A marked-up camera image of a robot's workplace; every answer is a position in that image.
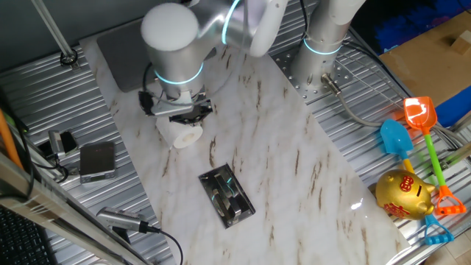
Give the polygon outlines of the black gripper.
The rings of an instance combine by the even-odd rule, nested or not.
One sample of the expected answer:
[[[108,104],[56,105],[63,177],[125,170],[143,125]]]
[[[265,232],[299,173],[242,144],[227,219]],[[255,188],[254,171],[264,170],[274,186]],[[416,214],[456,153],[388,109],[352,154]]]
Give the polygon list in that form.
[[[191,113],[170,116],[170,122],[177,122],[180,124],[194,124],[202,122],[209,114],[213,112],[213,105],[210,99],[206,99],[202,103],[195,105],[194,110],[196,115]]]

